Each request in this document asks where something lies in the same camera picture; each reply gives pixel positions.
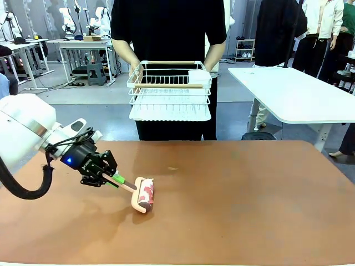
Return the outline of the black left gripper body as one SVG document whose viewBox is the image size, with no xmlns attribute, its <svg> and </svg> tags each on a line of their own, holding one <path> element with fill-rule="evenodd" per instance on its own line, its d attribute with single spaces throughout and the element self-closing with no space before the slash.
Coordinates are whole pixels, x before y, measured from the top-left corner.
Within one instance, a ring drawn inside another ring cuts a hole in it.
<svg viewBox="0 0 355 266">
<path fill-rule="evenodd" d="M 101 153 L 97 152 L 97 147 L 90 141 L 72 144 L 60 161 L 83 176 L 102 178 L 105 163 Z"/>
</svg>

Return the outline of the person's right hand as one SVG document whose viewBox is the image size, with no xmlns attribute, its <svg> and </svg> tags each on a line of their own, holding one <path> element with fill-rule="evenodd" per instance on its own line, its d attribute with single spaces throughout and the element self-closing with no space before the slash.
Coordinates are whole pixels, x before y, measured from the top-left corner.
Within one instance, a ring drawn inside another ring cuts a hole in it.
<svg viewBox="0 0 355 266">
<path fill-rule="evenodd" d="M 129 77 L 132 82 L 141 83 L 143 79 L 143 66 L 139 60 L 133 60 L 130 62 Z"/>
</svg>

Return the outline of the person's left hand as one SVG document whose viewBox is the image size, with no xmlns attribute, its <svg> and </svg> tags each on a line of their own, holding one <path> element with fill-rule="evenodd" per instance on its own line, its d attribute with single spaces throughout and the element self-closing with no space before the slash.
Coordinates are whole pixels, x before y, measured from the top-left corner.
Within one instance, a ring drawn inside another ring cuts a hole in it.
<svg viewBox="0 0 355 266">
<path fill-rule="evenodd" d="M 209 68 L 206 64 L 204 64 L 205 70 L 210 73 L 212 79 L 217 78 L 219 73 L 219 62 L 217 62 L 213 68 Z"/>
</svg>

